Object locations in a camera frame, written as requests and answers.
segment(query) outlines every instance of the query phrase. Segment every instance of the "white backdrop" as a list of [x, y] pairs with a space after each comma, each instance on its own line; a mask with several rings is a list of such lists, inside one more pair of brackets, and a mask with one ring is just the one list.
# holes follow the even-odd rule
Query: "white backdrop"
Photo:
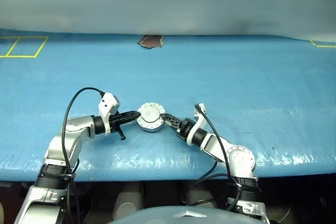
[[336, 0], [0, 0], [0, 28], [336, 40]]

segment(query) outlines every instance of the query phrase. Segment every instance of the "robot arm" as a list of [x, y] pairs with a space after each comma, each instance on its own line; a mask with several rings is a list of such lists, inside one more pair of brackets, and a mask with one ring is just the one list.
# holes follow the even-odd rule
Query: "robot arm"
[[[71, 168], [78, 160], [82, 145], [95, 135], [119, 132], [125, 136], [120, 125], [135, 120], [140, 113], [135, 111], [119, 113], [120, 102], [111, 93], [105, 93], [98, 105], [99, 116], [83, 116], [67, 121], [65, 148]], [[14, 223], [62, 223], [65, 213], [69, 178], [62, 151], [61, 133], [50, 142], [37, 180], [29, 188]]]
[[[205, 105], [199, 104], [205, 113]], [[176, 129], [177, 136], [188, 145], [197, 145], [201, 151], [205, 152], [218, 162], [225, 163], [224, 154], [214, 133], [203, 129], [206, 124], [204, 117], [195, 110], [196, 122], [186, 118], [180, 120], [171, 114], [161, 114], [161, 117], [172, 128]], [[237, 183], [229, 184], [227, 204], [231, 205], [240, 191], [240, 196], [235, 203], [234, 212], [256, 217], [265, 223], [269, 223], [266, 206], [260, 202], [260, 189], [258, 187], [258, 177], [253, 173], [255, 169], [255, 158], [253, 153], [246, 147], [231, 144], [228, 140], [220, 137], [228, 158], [231, 176]]]

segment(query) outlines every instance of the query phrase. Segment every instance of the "metal puck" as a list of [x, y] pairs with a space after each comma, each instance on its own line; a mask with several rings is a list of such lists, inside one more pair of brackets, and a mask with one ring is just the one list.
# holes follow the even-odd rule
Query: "metal puck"
[[160, 115], [165, 113], [165, 110], [160, 104], [147, 102], [140, 106], [138, 112], [141, 116], [138, 117], [137, 122], [144, 131], [155, 132], [163, 126], [164, 120]]

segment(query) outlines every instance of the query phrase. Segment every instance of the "brown object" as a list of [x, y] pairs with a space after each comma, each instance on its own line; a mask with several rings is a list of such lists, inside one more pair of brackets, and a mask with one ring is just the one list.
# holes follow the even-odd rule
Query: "brown object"
[[162, 35], [145, 35], [139, 40], [138, 44], [145, 48], [154, 48], [163, 46]]

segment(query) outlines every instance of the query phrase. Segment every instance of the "blue table surface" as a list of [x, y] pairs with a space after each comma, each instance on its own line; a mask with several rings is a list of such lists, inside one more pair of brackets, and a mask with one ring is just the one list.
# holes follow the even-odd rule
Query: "blue table surface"
[[[120, 112], [157, 102], [192, 119], [204, 102], [220, 135], [254, 153], [259, 177], [336, 172], [335, 48], [270, 36], [167, 36], [148, 50], [136, 35], [0, 34], [49, 36], [35, 59], [0, 59], [0, 180], [35, 180], [69, 100], [86, 86], [115, 94]], [[0, 55], [8, 43], [0, 41]], [[23, 41], [13, 54], [39, 45]], [[98, 102], [87, 91], [70, 116], [97, 114]], [[112, 134], [85, 143], [76, 180], [195, 179], [214, 162], [169, 127], [123, 131], [125, 141]]]

